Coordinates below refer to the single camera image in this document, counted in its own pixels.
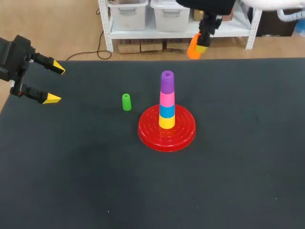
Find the pink ring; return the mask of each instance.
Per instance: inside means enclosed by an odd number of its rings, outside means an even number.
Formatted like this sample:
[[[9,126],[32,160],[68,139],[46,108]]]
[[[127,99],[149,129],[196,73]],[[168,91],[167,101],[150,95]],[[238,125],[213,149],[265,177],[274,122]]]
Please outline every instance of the pink ring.
[[[164,107],[171,107],[175,105],[175,92],[171,94],[163,94],[160,92],[160,105]]]

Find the yellow ring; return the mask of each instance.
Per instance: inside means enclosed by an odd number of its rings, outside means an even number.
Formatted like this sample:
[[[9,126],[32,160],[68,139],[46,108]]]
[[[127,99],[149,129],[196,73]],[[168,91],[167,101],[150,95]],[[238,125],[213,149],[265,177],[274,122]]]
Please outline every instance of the yellow ring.
[[[163,129],[172,129],[175,126],[175,116],[171,118],[163,118],[159,115],[159,126]]]

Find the stacked rings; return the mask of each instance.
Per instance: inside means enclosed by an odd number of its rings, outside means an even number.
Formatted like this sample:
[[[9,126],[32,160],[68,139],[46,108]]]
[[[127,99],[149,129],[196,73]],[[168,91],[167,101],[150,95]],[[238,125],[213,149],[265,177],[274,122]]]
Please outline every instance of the stacked rings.
[[[165,71],[161,76],[159,126],[163,129],[175,126],[175,86],[172,71]]]

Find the shelf leg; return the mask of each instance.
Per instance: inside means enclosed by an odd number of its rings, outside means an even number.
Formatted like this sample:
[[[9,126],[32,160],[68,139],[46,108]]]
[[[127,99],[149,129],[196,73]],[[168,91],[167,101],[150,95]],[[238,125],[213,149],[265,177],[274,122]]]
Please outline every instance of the shelf leg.
[[[261,16],[262,16],[262,11],[260,9],[257,9],[257,8],[253,9],[253,19],[252,19],[252,24],[251,24],[251,29],[250,29],[250,34],[249,34],[246,49],[253,48]]]
[[[106,4],[106,0],[99,0],[99,7],[100,7],[101,19],[104,29],[106,47],[108,51],[113,52],[112,39],[109,36],[113,21],[112,20],[109,21],[108,7]]]

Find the green cup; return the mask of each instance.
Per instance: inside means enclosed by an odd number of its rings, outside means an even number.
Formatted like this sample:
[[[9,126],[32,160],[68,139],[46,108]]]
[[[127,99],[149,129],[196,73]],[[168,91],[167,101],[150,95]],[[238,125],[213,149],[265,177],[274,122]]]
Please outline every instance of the green cup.
[[[122,101],[123,101],[123,110],[130,111],[132,109],[132,102],[130,100],[130,95],[124,94],[122,96]]]

